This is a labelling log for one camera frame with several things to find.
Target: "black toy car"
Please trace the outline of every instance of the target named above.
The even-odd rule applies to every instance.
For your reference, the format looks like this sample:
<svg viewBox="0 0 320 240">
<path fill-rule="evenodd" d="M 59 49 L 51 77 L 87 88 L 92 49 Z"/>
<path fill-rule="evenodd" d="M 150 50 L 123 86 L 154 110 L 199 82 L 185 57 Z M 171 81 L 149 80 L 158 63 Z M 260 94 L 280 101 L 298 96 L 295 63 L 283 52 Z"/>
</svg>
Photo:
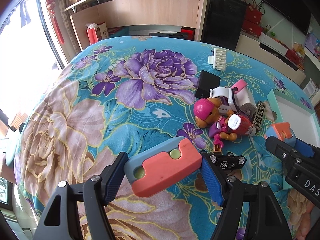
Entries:
<svg viewBox="0 0 320 240">
<path fill-rule="evenodd" d="M 247 161 L 243 155 L 234 156 L 232 152 L 228 152 L 227 155 L 210 153 L 209 157 L 216 166 L 226 171 L 241 169 Z"/>
</svg>

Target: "floor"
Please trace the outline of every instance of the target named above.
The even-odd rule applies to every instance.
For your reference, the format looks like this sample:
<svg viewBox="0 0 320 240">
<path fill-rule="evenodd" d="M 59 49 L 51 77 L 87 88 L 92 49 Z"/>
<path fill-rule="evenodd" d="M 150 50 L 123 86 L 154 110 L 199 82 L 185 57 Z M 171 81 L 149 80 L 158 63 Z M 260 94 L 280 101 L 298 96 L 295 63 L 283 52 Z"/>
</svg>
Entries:
<svg viewBox="0 0 320 240">
<path fill-rule="evenodd" d="M 12 207 L 20 227 L 22 229 L 30 228 L 32 235 L 34 235 L 39 218 L 36 216 L 26 199 L 18 192 L 18 187 L 16 185 L 14 185 L 13 189 Z"/>
</svg>

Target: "open box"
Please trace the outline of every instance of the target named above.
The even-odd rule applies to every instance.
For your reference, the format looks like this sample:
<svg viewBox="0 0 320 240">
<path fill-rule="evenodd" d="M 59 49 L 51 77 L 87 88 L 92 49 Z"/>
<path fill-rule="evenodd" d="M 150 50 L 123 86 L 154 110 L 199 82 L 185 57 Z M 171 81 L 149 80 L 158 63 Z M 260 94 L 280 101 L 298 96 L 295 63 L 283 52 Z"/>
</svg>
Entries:
<svg viewBox="0 0 320 240">
<path fill-rule="evenodd" d="M 320 126 L 314 110 L 275 89 L 270 91 L 267 99 L 277 115 L 276 122 L 288 122 L 297 138 L 320 147 Z M 289 188 L 292 187 L 283 179 L 283 189 Z"/>
</svg>

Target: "pink helmet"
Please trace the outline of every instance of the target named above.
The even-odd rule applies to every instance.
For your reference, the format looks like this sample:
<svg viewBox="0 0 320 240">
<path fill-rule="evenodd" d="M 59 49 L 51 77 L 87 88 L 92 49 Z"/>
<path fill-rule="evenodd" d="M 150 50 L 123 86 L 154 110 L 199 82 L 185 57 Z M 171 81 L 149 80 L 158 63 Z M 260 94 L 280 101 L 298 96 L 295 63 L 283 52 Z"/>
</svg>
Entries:
<svg viewBox="0 0 320 240">
<path fill-rule="evenodd" d="M 207 119 L 208 115 L 214 108 L 214 103 L 206 98 L 202 98 L 195 102 L 193 105 L 193 114 L 199 117 L 201 120 Z"/>
</svg>

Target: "red bottle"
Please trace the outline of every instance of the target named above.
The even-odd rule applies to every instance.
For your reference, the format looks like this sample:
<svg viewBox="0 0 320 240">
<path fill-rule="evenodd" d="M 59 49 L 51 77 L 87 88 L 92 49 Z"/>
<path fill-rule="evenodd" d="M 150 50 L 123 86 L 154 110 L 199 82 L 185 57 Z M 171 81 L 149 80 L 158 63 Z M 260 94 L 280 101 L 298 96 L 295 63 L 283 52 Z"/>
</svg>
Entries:
<svg viewBox="0 0 320 240">
<path fill-rule="evenodd" d="M 252 136 L 256 133 L 256 128 L 252 125 L 252 123 L 247 118 L 238 114 L 233 114 L 230 116 L 228 120 L 228 126 L 239 135 Z"/>
</svg>

